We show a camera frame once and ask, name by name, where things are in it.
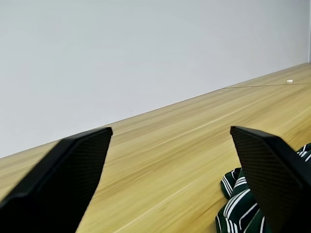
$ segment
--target black textured panel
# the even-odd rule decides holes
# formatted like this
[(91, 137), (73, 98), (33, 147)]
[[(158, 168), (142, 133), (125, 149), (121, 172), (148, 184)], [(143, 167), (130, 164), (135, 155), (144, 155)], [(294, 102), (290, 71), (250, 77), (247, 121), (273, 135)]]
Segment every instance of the black textured panel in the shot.
[(22, 223), (11, 230), (75, 232), (99, 183), (111, 135), (106, 128), (61, 140), (2, 201), (0, 217)]
[(263, 137), (232, 127), (231, 134), (246, 180), (274, 233), (283, 232), (302, 197), (295, 175)]

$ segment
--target wooden tabletop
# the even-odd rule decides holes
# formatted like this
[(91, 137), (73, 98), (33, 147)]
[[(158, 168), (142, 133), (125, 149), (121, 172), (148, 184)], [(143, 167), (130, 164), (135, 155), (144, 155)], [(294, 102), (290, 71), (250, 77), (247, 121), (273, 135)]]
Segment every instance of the wooden tabletop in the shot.
[[(303, 64), (111, 124), (102, 179), (77, 232), (215, 232), (226, 203), (220, 179), (239, 166), (230, 126), (277, 134), (294, 149), (311, 142), (310, 83)], [(0, 197), (55, 143), (0, 159)]]

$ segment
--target striped cloth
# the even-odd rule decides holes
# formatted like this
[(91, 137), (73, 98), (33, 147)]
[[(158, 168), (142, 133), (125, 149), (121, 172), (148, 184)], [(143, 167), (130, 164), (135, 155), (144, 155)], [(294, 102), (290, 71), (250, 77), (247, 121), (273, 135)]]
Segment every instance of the striped cloth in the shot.
[[(311, 163), (311, 143), (297, 151), (305, 162)], [(217, 233), (271, 233), (264, 215), (246, 182), (244, 172), (236, 168), (224, 175), (221, 190), (229, 200), (215, 217)]]

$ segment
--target white stripe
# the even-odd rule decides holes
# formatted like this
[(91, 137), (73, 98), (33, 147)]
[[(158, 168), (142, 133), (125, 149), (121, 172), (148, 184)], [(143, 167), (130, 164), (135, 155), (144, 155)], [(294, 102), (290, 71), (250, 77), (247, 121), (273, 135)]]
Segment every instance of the white stripe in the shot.
[(228, 186), (229, 186), (229, 188), (230, 188), (230, 190), (231, 190), (231, 192), (232, 192), (232, 187), (231, 187), (229, 181), (227, 180), (227, 178), (226, 178), (225, 176), (224, 176), (224, 179), (225, 179), (225, 181), (227, 182), (227, 184), (228, 184)]
[(233, 233), (235, 233), (235, 232), (234, 232), (233, 225), (232, 225), (232, 221), (230, 221), (229, 223), (230, 223), (230, 228), (231, 228), (231, 231), (232, 231)]
[(229, 200), (229, 202), (227, 203), (227, 205), (225, 206), (225, 209), (224, 209), (224, 217), (227, 217), (228, 209), (231, 207), (231, 205), (233, 204), (233, 202), (235, 201), (235, 199), (237, 199), (240, 195), (242, 195), (243, 192), (238, 193), (238, 194), (235, 195), (232, 199)]
[(233, 223), (233, 225), (234, 225), (234, 232), (239, 233), (238, 226), (235, 223)]
[(307, 152), (307, 151), (303, 152), (302, 155), (301, 155), (301, 158), (302, 158), (303, 156), (305, 156), (306, 153), (308, 153), (308, 152)]
[(228, 233), (231, 233), (231, 230), (230, 230), (231, 228), (229, 226), (228, 218), (226, 218), (225, 221), (227, 222), (227, 231), (228, 231)]
[[(254, 219), (254, 218), (255, 218), (255, 216), (258, 214), (259, 210), (260, 210), (260, 209), (258, 209), (258, 210), (257, 210), (257, 212), (255, 213), (255, 215), (254, 215), (253, 219)], [(247, 229), (248, 229), (248, 227), (251, 225), (252, 221), (249, 221), (249, 224), (247, 225), (247, 227), (245, 228), (245, 230), (244, 230), (244, 232), (243, 232), (243, 233), (245, 233), (245, 232), (247, 231)]]
[(305, 162), (307, 162), (311, 157), (311, 154), (309, 154), (309, 156), (306, 158)]
[(232, 213), (234, 207), (239, 203), (239, 201), (249, 192), (251, 191), (250, 189), (246, 189), (242, 195), (240, 195), (232, 204), (232, 206), (230, 207), (230, 209), (228, 210), (228, 217), (230, 217), (230, 214)]
[(227, 191), (228, 191), (228, 194), (229, 196), (231, 196), (232, 192), (231, 192), (231, 189), (230, 189), (230, 185), (225, 181), (225, 179), (223, 178), (223, 183), (226, 185), (227, 187)]
[(227, 203), (227, 205), (225, 205), (225, 209), (224, 209), (224, 217), (226, 217), (226, 213), (227, 213), (227, 210), (229, 208), (230, 205), (232, 205), (232, 202), (238, 198), (238, 196), (240, 195), (241, 193), (238, 193), (237, 195), (235, 195), (232, 199), (230, 199)]
[(234, 172), (234, 170), (231, 171), (231, 176), (232, 176), (232, 178), (236, 181), (236, 179), (234, 178), (233, 172)]
[(246, 183), (247, 183), (247, 182), (244, 181), (244, 182), (238, 183), (238, 185), (235, 185), (234, 187), (236, 188), (236, 187), (238, 187), (238, 186), (240, 186), (240, 185), (242, 185), (242, 184), (246, 184)]
[(246, 181), (246, 179), (239, 180), (239, 181), (237, 181), (235, 184), (238, 184), (238, 183), (241, 183), (241, 182), (244, 182), (244, 181)]
[(255, 208), (255, 206), (257, 206), (257, 203), (255, 203), (255, 204), (254, 204), (248, 211), (246, 211), (246, 213), (243, 214), (242, 217), (240, 218), (240, 220), (239, 220), (239, 227), (240, 227), (240, 230), (242, 230), (242, 227), (241, 227), (241, 221), (242, 221), (242, 219), (243, 219), (246, 215), (248, 215), (249, 212), (251, 212), (251, 211)]
[(222, 232), (222, 226), (220, 225), (220, 221), (219, 221), (218, 216), (217, 216), (217, 220), (218, 220), (219, 230), (220, 230), (220, 232)]
[(245, 176), (242, 176), (242, 177), (238, 178), (237, 182), (240, 181), (240, 180), (243, 180), (243, 179), (245, 179)]
[(224, 184), (224, 187), (225, 187), (225, 190), (227, 191), (228, 195), (230, 196), (230, 191), (228, 190), (227, 188), (227, 184), (222, 180), (223, 184)]
[(262, 218), (262, 221), (261, 221), (260, 233), (263, 233), (263, 224), (264, 224), (264, 217)]

